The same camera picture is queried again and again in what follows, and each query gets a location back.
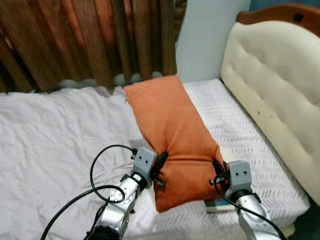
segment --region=curtain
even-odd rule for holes
[[[1,0],[0,88],[176,73],[174,0]]]
[[[320,8],[320,0],[251,0],[249,10],[255,11],[275,4],[305,4]]]

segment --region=orange pillow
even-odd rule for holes
[[[160,77],[124,91],[144,138],[158,155],[169,153],[160,175],[166,185],[154,182],[157,211],[215,198],[212,159],[223,165],[223,158],[181,81]]]

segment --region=tufted headboard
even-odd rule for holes
[[[320,204],[320,8],[240,12],[222,80]]]

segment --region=white mattress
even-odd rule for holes
[[[252,188],[280,227],[309,208],[307,195],[219,80],[184,85],[222,147],[250,162]],[[123,90],[64,89],[0,95],[0,239],[38,240],[53,215],[90,189],[93,158],[105,146],[145,145]],[[97,185],[115,184],[132,167],[130,152],[112,149],[96,164]],[[47,239],[83,239],[102,201],[94,194],[63,213]],[[159,214],[152,189],[138,199],[125,239],[220,240],[244,234],[234,212],[206,213],[191,202]]]

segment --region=wrinkled sheet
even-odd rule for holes
[[[220,146],[251,163],[252,187],[275,223],[292,224],[309,208],[308,198],[268,141],[219,80],[184,86]],[[120,87],[112,94],[103,87],[1,94],[0,239],[40,239],[56,212],[91,188],[91,163],[111,144],[148,145]],[[130,156],[121,148],[105,152],[93,172],[96,185],[116,184],[129,173]],[[83,239],[102,204],[94,194],[79,200],[58,218],[47,239]],[[235,212],[207,214],[201,201],[157,213],[152,188],[143,191],[135,210],[126,240],[227,240],[244,235]]]

